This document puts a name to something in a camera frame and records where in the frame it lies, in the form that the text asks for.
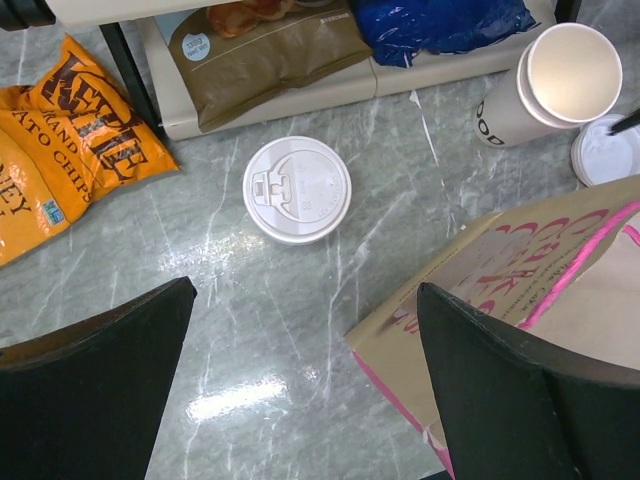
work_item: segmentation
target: gray marble table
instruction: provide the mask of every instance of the gray marble table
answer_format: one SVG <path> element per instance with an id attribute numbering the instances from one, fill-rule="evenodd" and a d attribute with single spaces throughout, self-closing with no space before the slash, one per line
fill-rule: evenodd
<path id="1" fill-rule="evenodd" d="M 580 21 L 619 49 L 614 111 L 627 113 L 640 104 L 639 10 L 583 3 Z M 113 68 L 97 29 L 74 35 Z M 62 36 L 0 31 L 0 86 L 38 79 Z M 576 132 L 508 150 L 476 140 L 471 110 L 497 78 L 420 90 L 422 112 L 405 93 L 171 145 L 182 172 L 122 189 L 0 269 L 0 347 L 188 275 L 199 296 L 148 479 L 410 480 L 441 470 L 342 338 L 472 217 L 580 188 L 569 162 Z M 243 206 L 247 162 L 283 135 L 318 138 L 349 166 L 353 203 L 326 241 L 279 245 Z"/>

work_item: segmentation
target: white paper cup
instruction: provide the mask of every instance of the white paper cup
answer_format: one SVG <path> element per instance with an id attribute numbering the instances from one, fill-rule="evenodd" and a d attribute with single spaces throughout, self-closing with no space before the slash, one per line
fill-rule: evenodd
<path id="1" fill-rule="evenodd" d="M 316 242 L 338 228 L 351 190 L 340 156 L 319 140 L 299 136 L 279 138 L 258 150 L 242 182 L 253 221 L 288 245 Z"/>
<path id="2" fill-rule="evenodd" d="M 622 87 L 622 64 L 598 31 L 563 23 L 529 45 L 474 112 L 478 138 L 510 147 L 604 115 Z"/>

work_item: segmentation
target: brown paper bag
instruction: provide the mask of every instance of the brown paper bag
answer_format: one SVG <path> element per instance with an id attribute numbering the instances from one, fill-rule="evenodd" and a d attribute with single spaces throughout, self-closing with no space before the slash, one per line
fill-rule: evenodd
<path id="1" fill-rule="evenodd" d="M 216 33 L 206 11 L 156 19 L 202 132 L 371 55 L 346 0 L 287 13 L 233 38 Z"/>
<path id="2" fill-rule="evenodd" d="M 640 322 L 631 321 L 640 311 L 639 232 L 640 176 L 479 218 L 346 341 L 452 472 L 418 334 L 418 285 L 432 282 L 577 353 L 640 368 Z"/>

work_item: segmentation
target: white coffee cup lid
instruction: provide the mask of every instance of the white coffee cup lid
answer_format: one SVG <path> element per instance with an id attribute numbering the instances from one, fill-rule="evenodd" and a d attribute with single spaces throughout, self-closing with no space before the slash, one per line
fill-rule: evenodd
<path id="1" fill-rule="evenodd" d="M 608 135 L 622 115 L 604 115 L 585 126 L 571 147 L 571 162 L 587 186 L 640 173 L 640 128 Z"/>
<path id="2" fill-rule="evenodd" d="M 302 245 L 335 230 L 351 203 L 351 178 L 338 154 L 308 137 L 274 140 L 244 174 L 244 203 L 254 222 L 283 243 Z"/>

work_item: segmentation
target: potato chips bag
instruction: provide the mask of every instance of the potato chips bag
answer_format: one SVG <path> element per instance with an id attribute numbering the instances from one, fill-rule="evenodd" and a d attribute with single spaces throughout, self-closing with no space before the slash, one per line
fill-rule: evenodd
<path id="1" fill-rule="evenodd" d="M 67 36 L 37 85 L 0 89 L 0 265 L 116 187 L 177 169 L 116 82 Z"/>

